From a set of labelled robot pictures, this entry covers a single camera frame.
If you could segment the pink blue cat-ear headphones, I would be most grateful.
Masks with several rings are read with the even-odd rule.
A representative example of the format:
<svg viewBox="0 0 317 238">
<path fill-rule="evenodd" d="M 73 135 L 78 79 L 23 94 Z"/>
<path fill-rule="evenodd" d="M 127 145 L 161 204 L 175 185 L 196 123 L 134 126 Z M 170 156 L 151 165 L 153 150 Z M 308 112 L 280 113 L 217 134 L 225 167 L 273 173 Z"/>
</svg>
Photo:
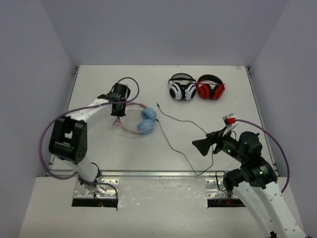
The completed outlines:
<svg viewBox="0 0 317 238">
<path fill-rule="evenodd" d="M 142 121 L 138 123 L 137 130 L 129 130 L 127 129 L 121 119 L 117 117 L 117 119 L 113 122 L 113 126 L 119 126 L 122 130 L 129 132 L 135 135 L 147 135 L 153 132 L 155 127 L 155 122 L 157 121 L 157 113 L 153 108 L 147 107 L 145 104 L 130 102 L 127 103 L 126 106 L 139 106 L 142 108 L 141 110 L 141 117 Z"/>
</svg>

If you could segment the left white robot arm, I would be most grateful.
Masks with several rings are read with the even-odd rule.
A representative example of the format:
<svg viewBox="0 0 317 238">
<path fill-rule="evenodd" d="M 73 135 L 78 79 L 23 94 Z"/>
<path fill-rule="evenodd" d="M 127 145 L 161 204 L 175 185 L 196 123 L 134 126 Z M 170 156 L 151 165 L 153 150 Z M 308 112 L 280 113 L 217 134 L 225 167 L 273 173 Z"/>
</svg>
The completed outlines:
<svg viewBox="0 0 317 238">
<path fill-rule="evenodd" d="M 95 187 L 101 176 L 98 167 L 86 156 L 88 130 L 108 115 L 124 116 L 129 96 L 127 85 L 115 83 L 107 94 L 99 95 L 90 105 L 60 116 L 54 122 L 49 152 L 68 163 L 87 186 Z"/>
</svg>

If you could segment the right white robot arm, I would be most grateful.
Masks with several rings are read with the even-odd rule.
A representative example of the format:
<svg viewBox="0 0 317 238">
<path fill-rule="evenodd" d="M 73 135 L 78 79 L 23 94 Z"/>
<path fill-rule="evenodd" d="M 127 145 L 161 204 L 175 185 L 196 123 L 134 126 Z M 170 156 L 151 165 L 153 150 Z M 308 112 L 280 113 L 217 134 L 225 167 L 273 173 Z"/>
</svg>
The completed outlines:
<svg viewBox="0 0 317 238">
<path fill-rule="evenodd" d="M 272 166 L 262 157 L 263 146 L 258 134 L 245 131 L 236 140 L 230 133 L 220 130 L 192 144 L 203 156 L 215 145 L 214 154 L 224 152 L 240 162 L 240 168 L 224 174 L 223 185 L 227 192 L 242 201 L 257 222 L 263 238 L 307 237 L 283 198 Z"/>
</svg>

